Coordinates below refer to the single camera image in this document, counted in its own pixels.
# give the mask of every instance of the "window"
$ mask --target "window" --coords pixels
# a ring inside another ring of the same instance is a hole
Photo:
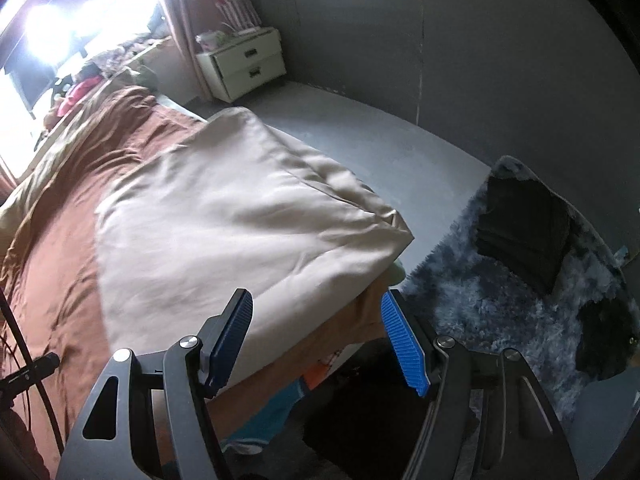
[[[14,175],[33,158],[53,82],[148,32],[158,1],[51,0],[30,10],[25,35],[0,72],[0,155]]]

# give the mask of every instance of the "brown bedsheet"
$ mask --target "brown bedsheet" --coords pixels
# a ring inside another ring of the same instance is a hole
[[[156,104],[140,87],[111,95],[90,121],[91,132],[74,148],[18,229],[0,276],[32,355],[53,351],[60,356],[59,371],[44,385],[64,438],[111,355],[97,288],[95,207],[110,182],[202,126]],[[211,402],[209,412],[218,436],[241,426],[319,358],[352,342],[384,335],[379,305],[385,289],[381,276],[276,362]],[[2,372],[12,370],[15,364],[5,353]],[[21,399],[15,411],[26,421]],[[34,390],[31,433],[54,476],[60,458]],[[158,441],[162,457],[170,458],[166,429],[158,428]]]

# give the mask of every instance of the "black cable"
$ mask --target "black cable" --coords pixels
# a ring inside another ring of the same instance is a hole
[[[15,320],[14,313],[11,311],[11,307],[9,306],[8,301],[4,296],[4,292],[0,289],[0,313],[4,316],[4,320],[9,326],[9,330],[11,330],[14,335],[15,342],[18,345],[20,353],[22,354],[22,358],[25,364],[28,367],[33,365],[33,359],[31,358],[31,354],[29,353],[29,349],[27,348],[27,343],[22,337],[22,332],[20,332],[20,327],[18,327],[18,323]],[[63,450],[65,449],[65,444],[62,441],[62,434],[60,433],[60,427],[58,426],[58,421],[56,420],[56,414],[53,412],[53,406],[51,405],[51,401],[49,400],[49,396],[47,395],[47,391],[44,389],[44,385],[42,381],[38,381],[36,383],[36,388],[38,389],[38,393],[40,394],[40,398],[42,399],[42,403],[44,404],[44,409],[49,416],[49,422],[51,423],[51,429],[53,430],[53,435],[56,438],[56,444],[58,446],[58,452],[62,455]]]
[[[12,358],[14,358],[15,365],[18,367],[18,370],[20,368],[22,368],[20,366],[20,363],[18,362],[18,358],[15,356],[15,352],[9,346],[9,343],[6,341],[6,339],[1,335],[0,335],[0,341],[2,341],[2,343],[4,343],[4,346],[9,351],[9,355]],[[25,394],[27,395],[27,430],[31,433],[31,400],[29,399],[29,391],[28,390],[25,391]]]

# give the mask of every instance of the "gray carpet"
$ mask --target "gray carpet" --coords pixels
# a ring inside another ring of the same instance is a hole
[[[492,170],[500,178],[537,179],[522,163],[503,157]],[[618,297],[638,329],[638,308],[626,291],[615,260],[593,227],[571,205],[574,228],[554,290],[539,297],[499,261],[474,247],[475,225],[484,212],[486,182],[439,245],[412,272],[403,293],[440,334],[467,348],[499,352],[517,348],[529,362],[564,427],[590,381],[575,370],[582,326],[576,318],[589,300]]]

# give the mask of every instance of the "nightstand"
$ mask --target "nightstand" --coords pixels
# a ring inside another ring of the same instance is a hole
[[[273,27],[234,38],[197,57],[211,93],[227,103],[287,73],[280,33]]]

